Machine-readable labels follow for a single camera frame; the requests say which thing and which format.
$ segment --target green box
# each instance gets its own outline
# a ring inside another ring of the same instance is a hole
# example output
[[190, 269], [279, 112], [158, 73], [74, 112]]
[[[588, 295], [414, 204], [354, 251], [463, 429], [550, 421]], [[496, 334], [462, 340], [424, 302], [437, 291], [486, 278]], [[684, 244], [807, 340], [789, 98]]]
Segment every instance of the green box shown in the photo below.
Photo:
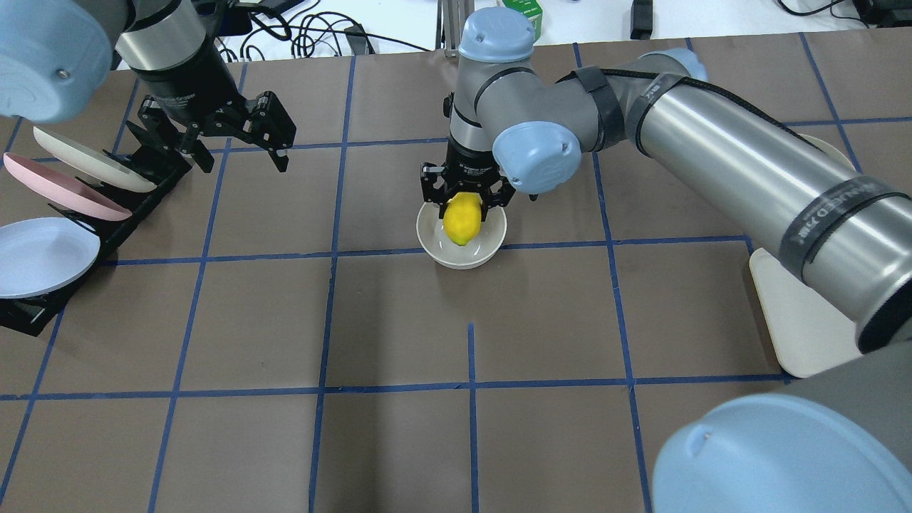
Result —
[[538, 2], [535, 0], [497, 0], [497, 5], [501, 7], [510, 7], [514, 11], [519, 11], [523, 13], [525, 17], [529, 18], [529, 21], [532, 22], [532, 26], [535, 27], [535, 40], [537, 41], [539, 37], [542, 36], [542, 18], [544, 17], [544, 11], [542, 7], [538, 5]]

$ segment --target white plate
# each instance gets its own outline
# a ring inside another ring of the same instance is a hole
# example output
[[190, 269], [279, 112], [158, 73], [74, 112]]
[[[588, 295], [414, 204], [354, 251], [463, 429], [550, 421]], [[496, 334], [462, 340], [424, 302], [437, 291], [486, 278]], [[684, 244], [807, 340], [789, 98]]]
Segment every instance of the white plate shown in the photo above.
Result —
[[855, 323], [770, 255], [751, 255], [751, 274], [782, 368], [806, 378], [861, 356]]
[[39, 217], [0, 227], [0, 298], [40, 296], [82, 276], [101, 241], [63, 217]]
[[42, 148], [89, 176], [134, 193], [148, 193], [155, 189], [155, 183], [146, 180], [104, 153], [96, 152], [88, 146], [52, 131], [35, 127], [33, 132], [35, 141]]

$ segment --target plate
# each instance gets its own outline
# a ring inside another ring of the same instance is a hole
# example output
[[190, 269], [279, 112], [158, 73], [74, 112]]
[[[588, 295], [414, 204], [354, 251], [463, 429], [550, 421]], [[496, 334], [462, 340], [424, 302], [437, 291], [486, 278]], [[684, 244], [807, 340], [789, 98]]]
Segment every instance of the plate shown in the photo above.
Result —
[[64, 217], [0, 227], [0, 298], [40, 296], [85, 274], [101, 241]]
[[3, 162], [19, 182], [52, 202], [105, 221], [123, 221], [131, 212], [79, 180], [21, 155], [4, 153]]
[[751, 255], [751, 275], [776, 359], [807, 378], [861, 357], [855, 323], [785, 270], [765, 249]]
[[89, 176], [134, 193], [148, 193], [155, 189], [155, 183], [146, 180], [104, 153], [96, 152], [88, 146], [52, 131], [35, 127], [33, 132], [35, 141], [42, 148]]

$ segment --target light blue joint cap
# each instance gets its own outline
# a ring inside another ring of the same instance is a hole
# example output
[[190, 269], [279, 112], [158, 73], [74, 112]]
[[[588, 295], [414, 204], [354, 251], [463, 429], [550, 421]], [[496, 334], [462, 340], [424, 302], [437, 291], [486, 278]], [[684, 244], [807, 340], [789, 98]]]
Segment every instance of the light blue joint cap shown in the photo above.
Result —
[[507, 7], [479, 9], [465, 20], [459, 53], [479, 62], [517, 62], [532, 55], [535, 29]]
[[671, 57], [677, 60], [678, 63], [687, 70], [688, 75], [691, 77], [697, 80], [703, 80], [704, 82], [710, 79], [710, 74], [706, 72], [706, 67], [700, 62], [700, 57], [686, 48], [671, 48], [668, 50], [649, 52], [641, 55], [641, 57], [647, 55], [664, 55]]
[[494, 160], [513, 188], [524, 194], [554, 190], [579, 169], [579, 140], [550, 121], [527, 121], [502, 131], [493, 146]]
[[912, 474], [883, 444], [825, 406], [778, 393], [729, 401], [675, 433], [652, 489], [656, 513], [912, 511]]
[[70, 0], [0, 3], [0, 115], [76, 117], [108, 75], [111, 52], [101, 25]]

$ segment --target black cable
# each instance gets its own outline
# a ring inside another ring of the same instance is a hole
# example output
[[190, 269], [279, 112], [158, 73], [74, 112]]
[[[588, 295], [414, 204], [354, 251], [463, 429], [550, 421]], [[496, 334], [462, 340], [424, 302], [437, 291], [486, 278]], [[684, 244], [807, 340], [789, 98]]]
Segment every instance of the black cable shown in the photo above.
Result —
[[260, 48], [255, 47], [254, 45], [247, 47], [247, 54], [245, 55], [245, 57], [247, 57], [247, 60], [249, 60], [249, 61], [254, 60], [254, 58], [250, 57], [250, 50], [256, 50], [256, 52], [260, 54], [260, 58], [262, 60], [266, 60], [266, 56], [263, 55], [263, 51], [260, 50]]
[[[285, 20], [285, 17], [282, 16], [281, 14], [279, 14], [275, 9], [273, 9], [272, 7], [267, 7], [265, 5], [251, 5], [249, 7], [246, 7], [246, 9], [249, 11], [252, 11], [250, 14], [251, 21], [253, 21], [254, 23], [257, 24], [257, 26], [259, 26], [260, 28], [265, 30], [267, 34], [278, 39], [279, 41], [291, 41], [291, 26]], [[285, 33], [280, 36], [276, 32], [273, 32], [273, 30], [272, 30], [273, 26], [267, 26], [265, 23], [260, 21], [260, 18], [256, 17], [256, 15], [254, 13], [260, 13], [263, 15], [267, 15], [273, 19], [278, 20], [279, 27], [281, 27], [285, 31]]]
[[832, 6], [832, 5], [830, 5], [830, 16], [832, 16], [832, 17], [834, 17], [834, 18], [839, 18], [839, 19], [850, 19], [850, 20], [853, 20], [853, 21], [857, 21], [858, 23], [864, 25], [865, 28], [871, 28], [871, 26], [868, 25], [867, 22], [866, 22], [865, 20], [861, 19], [860, 17], [854, 17], [854, 16], [840, 16], [840, 15], [838, 15], [837, 13], [834, 13], [834, 12], [833, 12], [833, 6]]
[[[658, 73], [650, 73], [650, 72], [646, 72], [646, 71], [630, 71], [629, 69], [602, 69], [602, 73], [605, 74], [607, 77], [625, 77], [628, 79], [652, 80], [652, 79], [655, 79], [656, 77], [658, 77]], [[557, 81], [563, 82], [565, 80], [569, 80], [569, 79], [573, 79], [573, 78], [575, 78], [575, 75], [573, 73], [570, 73], [569, 75], [567, 75]], [[770, 116], [763, 110], [760, 110], [760, 108], [755, 107], [752, 103], [750, 103], [746, 99], [743, 99], [742, 97], [736, 95], [735, 93], [733, 93], [727, 89], [721, 88], [715, 84], [710, 84], [709, 82], [704, 82], [702, 80], [694, 79], [692, 77], [684, 77], [683, 79], [681, 79], [679, 84], [682, 84], [685, 86], [691, 86], [693, 88], [703, 89], [703, 90], [707, 90], [711, 93], [715, 93], [715, 94], [723, 97], [724, 99], [728, 99], [729, 101], [732, 101], [733, 103], [735, 103], [742, 109], [745, 109], [749, 113], [760, 118], [761, 120], [764, 120], [764, 121], [770, 123], [772, 126], [778, 128], [782, 131], [785, 131], [786, 133], [798, 138], [799, 140], [801, 140], [807, 144], [810, 144], [811, 146], [814, 146], [810, 141], [807, 141], [804, 137], [795, 133], [795, 131], [793, 131], [789, 127], [785, 126], [780, 121], [776, 120], [773, 116]]]
[[[337, 35], [339, 35], [339, 34], [346, 35], [348, 33], [343, 30], [335, 30], [335, 26], [343, 21], [348, 21], [348, 22], [352, 23], [352, 25], [355, 25], [355, 26], [360, 26], [360, 24], [357, 21], [355, 21], [355, 19], [353, 19], [351, 16], [347, 16], [342, 13], [338, 13], [336, 11], [325, 11], [325, 12], [321, 12], [321, 13], [305, 15], [305, 13], [307, 13], [308, 11], [311, 11], [314, 8], [316, 8], [320, 4], [320, 1], [321, 0], [316, 0], [316, 2], [314, 2], [313, 5], [307, 7], [306, 9], [304, 9], [302, 11], [295, 13], [288, 20], [285, 20], [283, 17], [281, 17], [281, 15], [278, 15], [278, 17], [281, 18], [280, 25], [262, 24], [259, 22], [259, 20], [256, 19], [255, 16], [251, 15], [251, 18], [257, 22], [257, 25], [259, 27], [256, 28], [254, 31], [252, 31], [250, 34], [248, 34], [244, 38], [244, 40], [241, 42], [240, 51], [238, 53], [241, 56], [247, 56], [247, 58], [249, 59], [250, 52], [247, 49], [248, 43], [250, 42], [252, 37], [254, 37], [257, 34], [259, 34], [260, 32], [264, 32], [264, 31], [267, 32], [270, 36], [275, 37], [279, 40], [291, 41], [291, 54], [292, 54], [293, 58], [312, 57], [316, 51], [316, 46], [319, 43], [323, 43], [324, 45], [328, 45], [330, 48], [332, 48], [332, 45], [329, 44], [328, 42], [326, 42], [323, 37], [314, 38], [314, 37], [311, 37], [309, 34], [307, 34], [307, 32], [309, 32], [309, 31], [314, 31], [314, 32], [322, 33], [324, 35], [332, 34], [334, 41], [336, 43], [336, 47], [333, 49], [333, 53], [337, 56], [342, 55], [342, 53], [343, 53], [342, 47], [341, 47], [341, 44], [339, 43]], [[339, 16], [342, 19], [329, 23], [323, 17], [323, 15]], [[298, 30], [298, 34], [295, 37], [291, 32], [291, 30], [292, 30], [291, 22], [295, 21], [299, 16], [304, 16], [304, 17], [301, 19], [298, 26], [294, 27]], [[327, 26], [327, 28], [312, 27], [311, 24], [313, 24], [314, 20], [319, 20], [319, 21], [323, 22]], [[282, 28], [285, 31], [285, 35], [284, 36], [278, 35], [275, 31], [272, 30], [273, 28]], [[421, 51], [425, 51], [425, 52], [430, 51], [428, 48], [420, 47], [420, 46], [414, 45], [408, 41], [403, 41], [401, 39], [396, 39], [394, 37], [386, 37], [386, 36], [381, 36], [378, 34], [372, 34], [372, 33], [363, 32], [363, 31], [359, 32], [358, 34], [363, 37], [375, 37], [377, 39], [382, 39], [384, 41], [397, 43], [397, 44], [403, 45], [405, 47], [411, 47], [411, 48], [415, 48], [417, 50], [421, 50]], [[259, 52], [261, 56], [263, 55], [263, 52], [259, 48], [254, 47], [254, 49], [256, 49], [256, 51]], [[226, 55], [233, 56], [233, 58], [235, 58], [235, 59], [238, 58], [237, 54], [234, 54], [234, 52], [227, 47], [225, 47], [223, 49], [223, 51], [225, 52]]]
[[[343, 30], [323, 30], [323, 29], [320, 29], [320, 28], [311, 28], [311, 30], [315, 30], [315, 31], [317, 31], [317, 32], [335, 32], [336, 34], [346, 34], [346, 32], [343, 31]], [[384, 41], [389, 41], [389, 42], [392, 42], [392, 43], [399, 43], [400, 45], [403, 45], [403, 46], [406, 46], [406, 47], [410, 47], [410, 48], [415, 48], [416, 50], [421, 50], [421, 51], [423, 51], [423, 52], [430, 52], [430, 51], [431, 51], [431, 50], [429, 50], [428, 48], [419, 47], [418, 45], [413, 45], [413, 44], [409, 43], [408, 41], [403, 41], [403, 40], [401, 40], [401, 39], [395, 39], [395, 38], [393, 38], [393, 37], [380, 36], [380, 35], [377, 35], [377, 34], [371, 34], [371, 33], [369, 33], [369, 32], [363, 32], [363, 33], [361, 33], [360, 35], [361, 35], [361, 36], [364, 36], [364, 37], [375, 37], [375, 38], [377, 38], [377, 39], [383, 39]]]
[[222, 49], [219, 50], [219, 55], [221, 55], [222, 53], [224, 53], [225, 56], [228, 57], [228, 62], [234, 62], [235, 60], [240, 60], [239, 58], [237, 58], [237, 54], [235, 54], [235, 53], [233, 52], [233, 50], [231, 50], [230, 48], [228, 48], [228, 47], [225, 45], [225, 42], [222, 41], [222, 38], [221, 38], [221, 37], [217, 37], [216, 40], [218, 40], [219, 44], [222, 45]]
[[822, 13], [823, 11], [825, 11], [827, 9], [831, 9], [831, 8], [833, 8], [834, 5], [842, 4], [844, 1], [845, 0], [833, 0], [832, 2], [830, 2], [827, 5], [824, 5], [823, 7], [814, 9], [813, 11], [804, 11], [804, 12], [792, 10], [791, 8], [789, 8], [788, 5], [785, 4], [785, 2], [783, 0], [776, 0], [776, 3], [779, 4], [779, 7], [781, 7], [783, 11], [785, 11], [786, 13], [788, 13], [792, 16], [811, 16], [811, 15], [816, 15], [816, 14]]
[[[326, 19], [323, 17], [323, 15], [325, 15], [325, 14], [334, 14], [334, 13], [316, 13], [315, 15], [309, 15], [309, 17], [306, 17], [305, 19], [302, 19], [302, 20], [301, 20], [300, 27], [299, 27], [300, 30], [301, 30], [301, 33], [302, 33], [302, 34], [306, 34], [306, 33], [307, 33], [308, 31], [310, 31], [310, 30], [315, 30], [315, 29], [312, 29], [312, 28], [310, 27], [310, 25], [314, 22], [314, 20], [317, 20], [317, 19], [320, 20], [321, 22], [323, 22], [323, 24], [326, 25], [326, 28], [328, 28], [328, 29], [330, 29], [330, 30], [331, 30], [337, 23], [340, 23], [341, 21], [345, 21], [345, 20], [337, 20], [337, 21], [335, 21], [335, 22], [333, 22], [333, 23], [329, 23], [329, 22], [326, 21]], [[323, 39], [322, 37], [318, 37], [318, 38], [315, 39], [315, 41], [321, 41], [322, 39]], [[336, 42], [336, 50], [337, 50], [336, 53], [337, 53], [337, 55], [342, 55], [342, 45], [339, 43], [339, 38], [338, 38], [338, 36], [337, 36], [336, 34], [333, 34], [333, 40]], [[310, 57], [310, 56], [312, 56], [312, 55], [313, 55], [313, 51], [311, 51], [310, 53], [305, 52], [305, 57]]]

